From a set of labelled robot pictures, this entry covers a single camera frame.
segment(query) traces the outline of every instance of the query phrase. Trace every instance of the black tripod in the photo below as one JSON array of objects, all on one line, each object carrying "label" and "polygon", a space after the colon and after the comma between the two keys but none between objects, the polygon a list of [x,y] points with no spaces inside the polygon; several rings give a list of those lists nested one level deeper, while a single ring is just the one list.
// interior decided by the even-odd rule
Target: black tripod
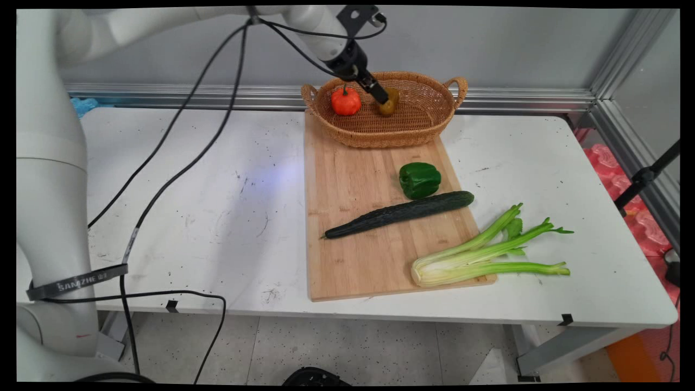
[{"label": "black tripod", "polygon": [[616,200],[615,206],[625,217],[625,206],[640,191],[644,190],[659,174],[680,154],[680,139],[676,141],[657,161],[649,167],[644,167],[632,176],[632,184]]}]

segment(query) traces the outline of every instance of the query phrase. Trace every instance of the white table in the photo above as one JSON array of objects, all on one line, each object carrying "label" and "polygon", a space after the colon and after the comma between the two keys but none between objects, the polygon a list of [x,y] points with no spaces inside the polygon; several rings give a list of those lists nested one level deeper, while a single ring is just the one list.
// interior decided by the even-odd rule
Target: white table
[{"label": "white table", "polygon": [[[85,115],[90,218],[151,152],[173,115],[169,109],[107,108]],[[159,153],[89,232],[94,269],[120,263],[145,205],[208,143],[223,115],[189,110],[180,116]],[[525,249],[533,262],[567,262],[570,277],[507,274],[482,287],[312,303],[306,281],[304,114],[235,111],[214,147],[148,215],[130,256],[127,291],[212,292],[227,298],[232,314],[516,325],[559,324],[563,314],[571,314],[572,326],[584,327],[567,330],[581,335],[566,331],[557,338],[588,338],[571,349],[572,357],[676,321],[669,297],[562,119],[456,115],[441,137],[461,185],[475,194],[470,208],[479,227],[524,202],[525,228],[549,216],[556,226],[576,232],[544,234]],[[26,302],[30,279],[17,247],[17,302]],[[95,291],[118,294],[118,283],[95,285]],[[162,312],[168,300],[178,301],[179,312],[220,308],[217,300],[178,295],[133,298],[129,304],[133,311]],[[120,301],[97,307],[122,309]],[[598,334],[587,337],[588,330]],[[568,349],[558,353],[554,345],[520,357],[523,372],[568,357]],[[551,353],[543,351],[550,348]],[[522,360],[534,360],[534,352],[540,362]]]}]

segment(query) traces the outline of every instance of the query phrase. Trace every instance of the cucumber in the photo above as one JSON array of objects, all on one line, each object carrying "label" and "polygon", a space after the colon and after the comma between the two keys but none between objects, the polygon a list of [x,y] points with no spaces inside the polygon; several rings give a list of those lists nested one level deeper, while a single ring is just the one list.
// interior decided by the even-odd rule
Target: cucumber
[{"label": "cucumber", "polygon": [[363,214],[347,224],[331,228],[326,231],[323,238],[337,239],[369,231],[373,228],[383,227],[384,225],[398,223],[399,221],[460,209],[469,206],[473,202],[473,198],[473,194],[467,191],[452,191],[451,193],[433,195],[422,200],[377,209]]}]

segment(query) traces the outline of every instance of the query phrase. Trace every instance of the celery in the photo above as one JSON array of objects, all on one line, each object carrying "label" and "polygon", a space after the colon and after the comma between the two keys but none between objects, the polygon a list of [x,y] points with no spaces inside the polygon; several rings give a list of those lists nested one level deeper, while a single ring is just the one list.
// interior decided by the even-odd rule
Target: celery
[{"label": "celery", "polygon": [[[493,258],[504,254],[523,255],[523,247],[520,246],[545,232],[573,233],[563,230],[562,227],[553,229],[550,218],[547,218],[542,224],[521,234],[521,220],[515,218],[520,206],[521,204],[514,205],[490,228],[471,241],[416,260],[411,267],[411,275],[415,283],[421,287],[433,287],[492,273],[542,273],[568,276],[569,269],[561,267],[565,265],[564,262],[555,265],[532,262],[490,262]],[[507,231],[509,238],[506,241],[482,247],[512,221],[515,222]]]},{"label": "celery", "polygon": [[422,265],[449,257],[457,253],[461,253],[463,251],[475,250],[477,248],[485,246],[490,240],[494,239],[494,237],[497,236],[497,234],[500,233],[502,229],[504,229],[509,223],[511,223],[518,214],[521,213],[519,211],[521,205],[523,205],[523,203],[514,205],[511,208],[509,208],[508,211],[506,211],[502,216],[500,216],[500,218],[498,218],[494,223],[492,223],[492,225],[490,225],[485,231],[479,233],[476,237],[467,241],[466,243],[460,244],[452,248],[447,248],[446,250],[442,250],[438,253],[424,256],[417,260],[417,262],[420,262],[420,265]]},{"label": "celery", "polygon": [[569,276],[569,269],[564,268],[566,262],[554,265],[537,264],[533,262],[486,262],[459,268],[458,270],[439,269],[434,271],[418,272],[413,268],[411,274],[415,283],[421,287],[436,287],[437,285],[453,284],[471,278],[496,273],[538,273],[560,274]]}]

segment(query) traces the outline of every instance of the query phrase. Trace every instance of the speckled floor tile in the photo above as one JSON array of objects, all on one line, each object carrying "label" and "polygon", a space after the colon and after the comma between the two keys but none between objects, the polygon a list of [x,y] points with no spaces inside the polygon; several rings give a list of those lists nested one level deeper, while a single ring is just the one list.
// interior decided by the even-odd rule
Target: speckled floor tile
[{"label": "speckled floor tile", "polygon": [[[220,315],[212,314],[136,313],[140,373],[157,383],[191,384],[219,322]],[[246,382],[258,322],[258,317],[227,315],[199,384]],[[133,370],[127,342],[121,362]]]},{"label": "speckled floor tile", "polygon": [[[436,327],[445,385],[467,385],[492,348],[502,351],[509,384],[518,383],[516,345],[509,326],[437,323]],[[541,343],[563,330],[562,326],[537,326]],[[619,381],[605,349],[540,375],[542,383]]]},{"label": "speckled floor tile", "polygon": [[437,323],[444,385],[468,385],[492,348],[513,362],[516,345],[500,324]]},{"label": "speckled floor tile", "polygon": [[250,385],[281,385],[301,367],[351,385],[440,385],[434,323],[263,317]]}]

